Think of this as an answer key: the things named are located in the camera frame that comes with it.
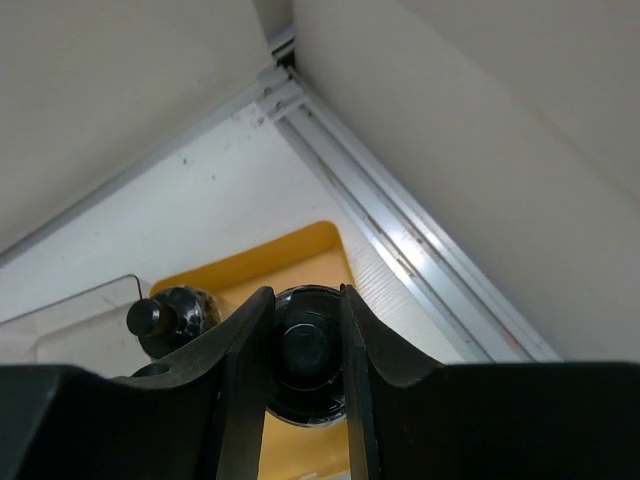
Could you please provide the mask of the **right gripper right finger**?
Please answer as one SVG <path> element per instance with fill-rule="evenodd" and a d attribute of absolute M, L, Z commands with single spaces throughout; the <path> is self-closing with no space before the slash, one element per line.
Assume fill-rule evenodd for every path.
<path fill-rule="evenodd" d="M 446 365 L 340 290 L 355 479 L 635 479 L 639 367 Z"/>

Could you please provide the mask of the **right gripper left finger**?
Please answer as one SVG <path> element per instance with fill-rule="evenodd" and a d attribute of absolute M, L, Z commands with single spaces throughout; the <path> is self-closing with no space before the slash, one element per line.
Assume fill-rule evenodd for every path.
<path fill-rule="evenodd" d="M 275 295 L 130 377 L 70 365 L 1 370 L 5 479 L 254 479 Z"/>

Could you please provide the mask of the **brown-spice bottle black pump cap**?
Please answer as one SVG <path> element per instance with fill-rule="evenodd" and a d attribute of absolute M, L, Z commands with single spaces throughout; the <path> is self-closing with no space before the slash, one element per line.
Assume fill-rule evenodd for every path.
<path fill-rule="evenodd" d="M 126 325 L 152 359 L 182 348 L 222 321 L 219 302 L 204 290 L 174 286 L 134 302 Z"/>

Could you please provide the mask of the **white-powder bottle black pump cap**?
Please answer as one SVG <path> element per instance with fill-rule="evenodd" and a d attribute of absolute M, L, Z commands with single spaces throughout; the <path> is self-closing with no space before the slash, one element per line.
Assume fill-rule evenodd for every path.
<path fill-rule="evenodd" d="M 339 307 L 339 291 L 326 286 L 276 296 L 267 410 L 279 420 L 322 428 L 346 417 Z"/>

